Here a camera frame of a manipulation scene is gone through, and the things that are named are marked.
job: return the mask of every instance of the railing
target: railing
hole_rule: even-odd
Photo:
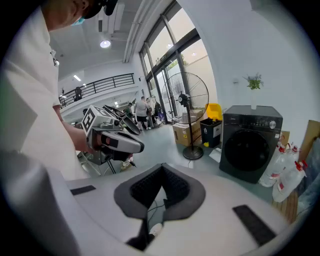
[[[83,98],[121,86],[134,85],[134,74],[122,74],[79,86],[59,97],[61,109]]]

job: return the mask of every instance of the control panel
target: control panel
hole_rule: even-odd
[[[260,115],[237,115],[228,114],[224,116],[224,123],[230,125],[239,125],[247,129],[261,130],[273,130],[281,128],[282,119],[272,116],[260,116]]]

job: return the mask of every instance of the fan base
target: fan base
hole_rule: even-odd
[[[192,150],[192,147],[188,146],[182,151],[182,154],[186,159],[196,160],[204,155],[204,150],[199,146],[193,146]]]

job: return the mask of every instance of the white vase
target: white vase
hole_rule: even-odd
[[[251,109],[252,110],[257,109],[257,90],[256,89],[251,90]]]

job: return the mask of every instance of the black trash bin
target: black trash bin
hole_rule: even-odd
[[[209,143],[209,148],[215,148],[220,144],[222,133],[222,121],[207,118],[200,121],[202,143]]]

